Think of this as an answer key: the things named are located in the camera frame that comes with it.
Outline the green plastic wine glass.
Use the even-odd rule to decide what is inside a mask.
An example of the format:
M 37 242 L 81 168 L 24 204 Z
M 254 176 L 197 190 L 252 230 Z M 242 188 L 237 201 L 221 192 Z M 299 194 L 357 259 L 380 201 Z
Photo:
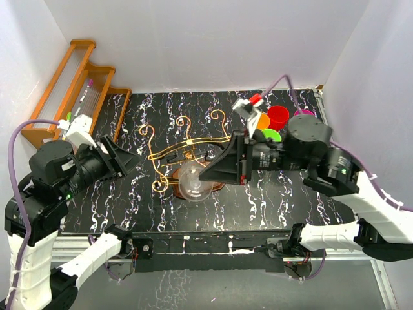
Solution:
M 262 130 L 262 133 L 263 133 L 266 140 L 271 139 L 275 142 L 281 142 L 282 141 L 282 137 L 281 137 L 280 133 L 277 132 L 276 130 L 264 129 L 264 130 Z

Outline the orange yellow plastic wine glass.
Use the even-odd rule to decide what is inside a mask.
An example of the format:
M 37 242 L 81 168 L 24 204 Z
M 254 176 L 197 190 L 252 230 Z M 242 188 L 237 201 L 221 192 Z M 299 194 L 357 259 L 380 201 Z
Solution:
M 258 130 L 265 130 L 267 128 L 269 128 L 270 125 L 270 118 L 268 117 L 267 114 L 262 113 L 260 116 L 260 119 L 257 123 L 256 129 Z

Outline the red plastic wine glass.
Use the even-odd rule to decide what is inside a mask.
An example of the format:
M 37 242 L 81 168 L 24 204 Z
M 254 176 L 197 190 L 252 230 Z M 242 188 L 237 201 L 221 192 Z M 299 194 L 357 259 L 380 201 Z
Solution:
M 280 105 L 270 107 L 267 115 L 270 119 L 270 125 L 268 127 L 275 131 L 282 130 L 290 118 L 289 111 Z

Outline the clear glass wine glass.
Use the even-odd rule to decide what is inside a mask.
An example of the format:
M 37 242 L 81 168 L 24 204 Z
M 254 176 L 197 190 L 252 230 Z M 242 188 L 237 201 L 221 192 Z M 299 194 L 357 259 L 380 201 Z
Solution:
M 178 187 L 184 199 L 190 202 L 201 202 L 210 196 L 214 184 L 211 181 L 199 179 L 204 168 L 204 165 L 196 161 L 187 162 L 180 167 Z

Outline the pink plastic wine glass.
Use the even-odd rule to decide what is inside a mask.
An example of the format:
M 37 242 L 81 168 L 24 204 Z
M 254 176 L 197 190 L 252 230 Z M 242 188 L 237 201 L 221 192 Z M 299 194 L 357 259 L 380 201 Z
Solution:
M 315 116 L 315 114 L 310 110 L 297 110 L 294 113 L 295 116 L 302 115 L 302 114 L 308 114 L 308 115 L 311 115 L 311 116 Z

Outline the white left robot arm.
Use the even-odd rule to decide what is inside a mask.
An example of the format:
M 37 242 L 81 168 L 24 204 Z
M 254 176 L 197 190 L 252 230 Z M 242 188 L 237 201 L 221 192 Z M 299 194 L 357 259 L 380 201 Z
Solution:
M 132 253 L 130 231 L 111 225 L 68 263 L 52 267 L 52 249 L 68 203 L 98 181 L 130 174 L 139 157 L 103 136 L 74 149 L 68 141 L 43 144 L 30 158 L 30 173 L 5 208 L 11 250 L 10 288 L 2 309 L 68 309 L 84 282 L 114 256 Z

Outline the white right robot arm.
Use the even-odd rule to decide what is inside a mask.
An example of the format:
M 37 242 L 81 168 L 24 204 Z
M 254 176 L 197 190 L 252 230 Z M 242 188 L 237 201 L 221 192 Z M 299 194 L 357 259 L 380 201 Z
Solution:
M 411 259 L 412 213 L 384 193 L 354 155 L 331 141 L 331 135 L 331 127 L 309 114 L 292 117 L 280 142 L 235 131 L 199 179 L 244 185 L 253 171 L 305 171 L 305 186 L 345 204 L 357 216 L 339 225 L 297 223 L 288 238 L 267 242 L 270 254 L 305 257 L 318 250 L 347 249 L 384 262 Z

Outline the orange wooden shelf rack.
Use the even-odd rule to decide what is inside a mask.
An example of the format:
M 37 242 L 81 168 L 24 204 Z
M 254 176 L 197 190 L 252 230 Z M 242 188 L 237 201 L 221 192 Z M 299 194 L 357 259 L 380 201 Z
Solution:
M 96 131 L 98 118 L 106 98 L 109 95 L 119 96 L 121 108 L 114 117 L 116 127 L 114 133 L 111 134 L 112 140 L 117 141 L 132 90 L 111 85 L 116 69 L 112 66 L 93 63 L 90 57 L 95 48 L 96 42 L 91 39 L 71 40 L 68 50 L 40 97 L 30 119 L 59 121 L 67 119 L 66 115 L 71 112 L 72 116 L 69 120 L 74 120 L 80 97 L 92 79 L 94 83 L 79 113 L 92 118 L 89 132 L 92 134 Z

